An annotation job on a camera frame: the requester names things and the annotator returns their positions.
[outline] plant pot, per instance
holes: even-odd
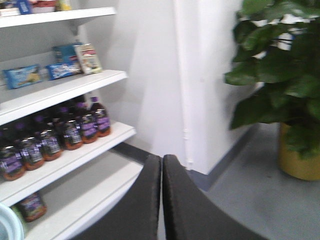
[[[295,151],[286,147],[285,134],[289,126],[281,123],[279,131],[278,165],[285,173],[302,180],[320,180],[320,155],[308,159],[300,159]]]

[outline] snack box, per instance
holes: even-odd
[[[56,8],[56,0],[36,1],[32,4],[33,14],[42,14],[54,12]]]
[[[70,0],[57,0],[55,10],[58,11],[69,11],[72,10]]]
[[[74,45],[82,45],[82,42],[74,42],[52,48],[55,59],[58,63],[66,63],[78,59]]]
[[[46,66],[50,80],[60,79],[82,73],[78,61],[59,62]]]
[[[19,8],[21,15],[32,14],[32,6],[28,0],[17,0],[16,6]]]
[[[39,75],[39,65],[31,65],[3,70],[3,75],[9,89],[18,89],[42,82]]]
[[[91,43],[75,45],[74,49],[85,75],[102,72],[102,67],[98,59],[96,49]]]

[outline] shelving unit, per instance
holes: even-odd
[[[48,212],[28,225],[26,240],[65,240],[83,230],[114,206],[141,169],[140,164],[107,152],[54,182],[42,193]]]
[[[3,88],[0,94],[0,125],[35,113],[76,96],[125,79],[124,71],[105,70],[91,75],[75,75],[18,89]]]
[[[116,11],[113,7],[99,7],[92,9],[80,9],[70,11],[45,12],[38,14],[27,14],[17,16],[0,17],[0,28],[23,26],[29,24],[41,24],[57,21],[72,20],[76,26],[80,26],[92,18],[114,15]]]
[[[132,126],[120,122],[112,123],[111,127],[112,133],[106,137],[73,151],[65,150],[57,160],[45,162],[40,168],[27,171],[17,180],[3,180],[0,183],[0,202],[7,206],[17,203],[136,133]]]
[[[64,32],[59,32],[59,27],[55,31],[63,36],[66,35],[70,41],[70,39],[76,40],[75,36],[80,25],[93,18],[115,13],[113,7],[101,7],[0,17],[0,30],[23,26],[21,28],[24,30],[26,28],[28,31],[30,28],[36,31],[38,28],[30,25],[47,24],[52,27],[49,22],[59,21],[57,25],[62,27]],[[8,32],[13,35],[18,32],[9,30]],[[11,43],[6,48],[15,48],[15,44],[17,43]],[[27,55],[28,58],[25,58],[26,55],[17,52],[13,59],[24,58],[27,59],[26,63],[36,62],[39,60],[37,54],[39,52],[34,54],[32,49],[31,56]],[[44,79],[41,83],[19,89],[8,90],[2,85],[0,126],[92,91],[98,96],[97,91],[100,88],[126,77],[124,71],[104,70],[97,74],[75,75],[53,81]],[[26,239],[65,240],[110,210],[132,185],[142,166],[109,150],[135,133],[135,128],[132,126],[111,122],[110,135],[101,137],[93,143],[84,144],[76,150],[65,150],[58,159],[45,162],[43,166],[33,171],[27,171],[19,179],[0,180],[0,202],[3,204],[12,206],[36,191],[41,191],[47,204],[47,213],[36,221],[28,223],[29,233]]]

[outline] product label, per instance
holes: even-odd
[[[81,142],[81,136],[76,127],[69,127],[65,132],[67,135],[71,137],[72,144],[77,144]]]
[[[98,124],[98,129],[100,131],[106,130],[110,127],[110,119],[109,117],[100,117],[97,118],[96,123]]]
[[[82,128],[82,133],[84,136],[90,136],[90,135],[94,135],[97,130],[95,128],[95,124],[93,122],[90,122],[90,123],[83,123],[81,125],[81,128]]]
[[[50,154],[55,154],[60,151],[60,146],[56,137],[51,136],[43,140],[44,146],[49,148]]]
[[[22,200],[19,204],[23,207],[27,216],[35,215],[43,208],[42,201],[36,192]]]
[[[30,164],[35,164],[43,158],[39,148],[35,144],[32,144],[30,147],[23,148],[21,153]]]
[[[3,169],[6,174],[9,174],[21,167],[22,164],[15,155],[0,160],[0,168]]]

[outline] potted plant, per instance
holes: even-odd
[[[230,128],[281,123],[280,167],[320,179],[320,0],[243,0],[236,15],[225,82],[259,84],[237,103]]]

